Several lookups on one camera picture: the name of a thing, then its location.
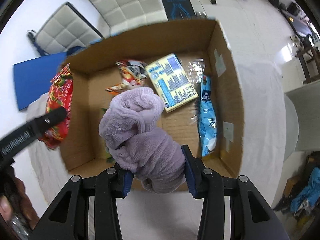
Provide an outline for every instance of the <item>purple towel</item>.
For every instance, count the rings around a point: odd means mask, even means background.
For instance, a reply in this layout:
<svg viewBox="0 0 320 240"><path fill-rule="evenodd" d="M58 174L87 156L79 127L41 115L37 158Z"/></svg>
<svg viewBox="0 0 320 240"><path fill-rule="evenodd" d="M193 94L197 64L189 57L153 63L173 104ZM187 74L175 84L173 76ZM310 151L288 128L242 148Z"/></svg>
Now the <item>purple towel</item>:
<svg viewBox="0 0 320 240"><path fill-rule="evenodd" d="M99 125L116 162L155 193L172 192L185 181L180 145L156 127L163 109L151 88L135 88L113 98Z"/></svg>

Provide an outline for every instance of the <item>blue mat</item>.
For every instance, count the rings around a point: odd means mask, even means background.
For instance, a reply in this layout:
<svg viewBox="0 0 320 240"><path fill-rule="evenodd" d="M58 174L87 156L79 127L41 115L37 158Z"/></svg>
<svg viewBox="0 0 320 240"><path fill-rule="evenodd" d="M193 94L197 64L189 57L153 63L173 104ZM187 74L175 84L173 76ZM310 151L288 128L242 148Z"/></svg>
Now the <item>blue mat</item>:
<svg viewBox="0 0 320 240"><path fill-rule="evenodd" d="M65 61L65 52L24 61L13 65L13 78L18 109L22 110L47 93L51 79Z"/></svg>

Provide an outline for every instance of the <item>black and blue mat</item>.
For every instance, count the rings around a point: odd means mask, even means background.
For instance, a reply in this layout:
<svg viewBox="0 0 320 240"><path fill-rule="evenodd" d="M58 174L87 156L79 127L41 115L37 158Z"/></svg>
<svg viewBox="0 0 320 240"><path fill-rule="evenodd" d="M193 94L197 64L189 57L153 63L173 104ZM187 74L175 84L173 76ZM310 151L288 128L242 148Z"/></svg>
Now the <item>black and blue mat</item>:
<svg viewBox="0 0 320 240"><path fill-rule="evenodd" d="M168 20L189 19L196 16L190 0L162 0Z"/></svg>

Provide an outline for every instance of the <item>blue snack package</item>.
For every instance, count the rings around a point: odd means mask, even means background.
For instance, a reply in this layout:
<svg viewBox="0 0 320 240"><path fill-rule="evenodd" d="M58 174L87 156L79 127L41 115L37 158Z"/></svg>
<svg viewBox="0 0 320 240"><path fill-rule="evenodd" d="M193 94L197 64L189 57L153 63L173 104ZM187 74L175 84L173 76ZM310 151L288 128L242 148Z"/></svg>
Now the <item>blue snack package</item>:
<svg viewBox="0 0 320 240"><path fill-rule="evenodd" d="M211 78L202 75L198 132L201 142L201 156L214 150L217 141L217 119L211 103Z"/></svg>

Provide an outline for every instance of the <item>red snack package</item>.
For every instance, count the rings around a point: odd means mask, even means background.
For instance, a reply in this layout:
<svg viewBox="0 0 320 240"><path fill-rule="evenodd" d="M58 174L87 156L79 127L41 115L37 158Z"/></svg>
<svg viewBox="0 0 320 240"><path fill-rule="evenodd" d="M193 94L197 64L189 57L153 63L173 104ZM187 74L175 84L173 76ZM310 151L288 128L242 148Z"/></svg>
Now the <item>red snack package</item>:
<svg viewBox="0 0 320 240"><path fill-rule="evenodd" d="M51 80L49 90L46 114L50 111L63 106L67 110L67 117L63 122L55 125L47 130L43 137L39 138L49 149L55 149L67 136L70 124L70 108L73 91L73 78L69 68L66 65L55 77Z"/></svg>

